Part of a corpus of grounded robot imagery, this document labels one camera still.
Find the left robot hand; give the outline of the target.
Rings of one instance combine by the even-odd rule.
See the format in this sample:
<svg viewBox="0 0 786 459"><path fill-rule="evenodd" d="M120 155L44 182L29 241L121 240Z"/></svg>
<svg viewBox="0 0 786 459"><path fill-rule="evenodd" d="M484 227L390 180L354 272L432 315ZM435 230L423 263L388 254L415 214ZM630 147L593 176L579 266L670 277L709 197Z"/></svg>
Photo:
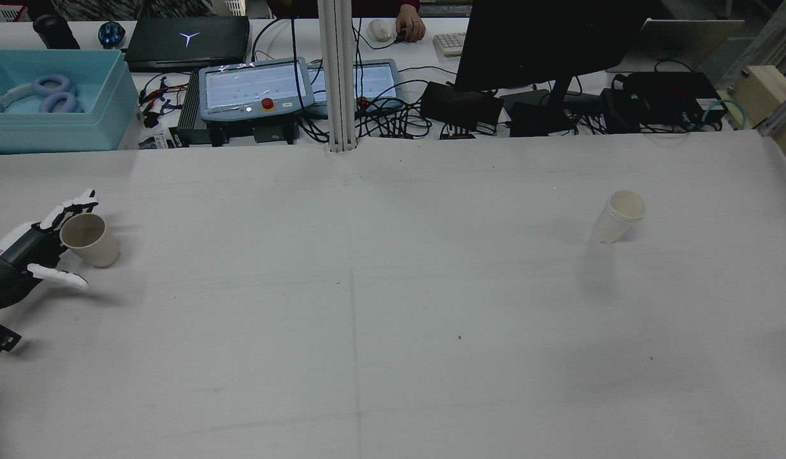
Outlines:
<svg viewBox="0 0 786 459"><path fill-rule="evenodd" d="M87 289L89 282L77 273L58 270L67 247L61 243L64 222L98 206L95 189L87 189L56 206L38 222L25 222L0 239L0 310L25 299L43 280Z"/></svg>

